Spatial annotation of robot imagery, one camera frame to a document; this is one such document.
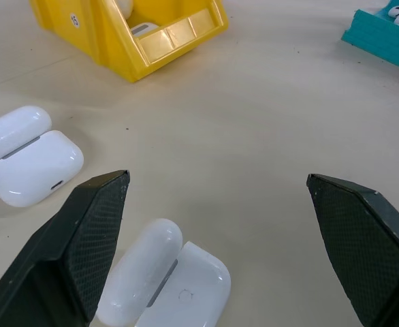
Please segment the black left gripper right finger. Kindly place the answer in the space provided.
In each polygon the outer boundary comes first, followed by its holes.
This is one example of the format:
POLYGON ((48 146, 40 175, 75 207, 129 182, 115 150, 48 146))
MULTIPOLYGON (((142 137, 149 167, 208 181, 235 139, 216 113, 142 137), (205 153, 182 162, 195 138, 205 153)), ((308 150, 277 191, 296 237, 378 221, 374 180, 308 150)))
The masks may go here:
POLYGON ((330 263, 364 327, 399 327, 399 212, 379 192, 309 174, 330 263))

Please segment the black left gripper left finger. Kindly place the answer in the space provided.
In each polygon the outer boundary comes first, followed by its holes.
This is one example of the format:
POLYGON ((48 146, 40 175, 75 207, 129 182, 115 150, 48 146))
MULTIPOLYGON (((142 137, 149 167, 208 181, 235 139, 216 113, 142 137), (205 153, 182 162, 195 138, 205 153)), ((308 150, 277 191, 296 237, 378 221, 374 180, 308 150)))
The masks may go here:
POLYGON ((89 327, 121 228, 129 172, 78 185, 0 279, 0 327, 89 327))

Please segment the yellow plastic bin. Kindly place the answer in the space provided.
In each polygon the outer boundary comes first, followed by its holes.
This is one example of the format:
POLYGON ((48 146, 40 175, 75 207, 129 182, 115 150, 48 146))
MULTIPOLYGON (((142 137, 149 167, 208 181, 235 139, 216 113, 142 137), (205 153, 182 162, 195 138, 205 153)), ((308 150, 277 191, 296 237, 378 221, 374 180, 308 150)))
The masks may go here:
POLYGON ((94 62, 135 82, 222 33, 222 0, 133 0, 124 19, 116 0, 29 0, 39 25, 87 53, 94 62), (158 29, 134 37, 130 28, 158 29))

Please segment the teal plastic tray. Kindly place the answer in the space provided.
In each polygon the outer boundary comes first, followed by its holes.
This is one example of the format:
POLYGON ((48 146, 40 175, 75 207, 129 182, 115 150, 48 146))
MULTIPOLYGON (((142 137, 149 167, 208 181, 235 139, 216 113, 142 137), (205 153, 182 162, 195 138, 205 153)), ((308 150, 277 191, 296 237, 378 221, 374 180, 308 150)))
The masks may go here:
POLYGON ((357 10, 341 40, 399 66, 399 26, 387 15, 397 5, 399 0, 390 0, 374 14, 357 10))

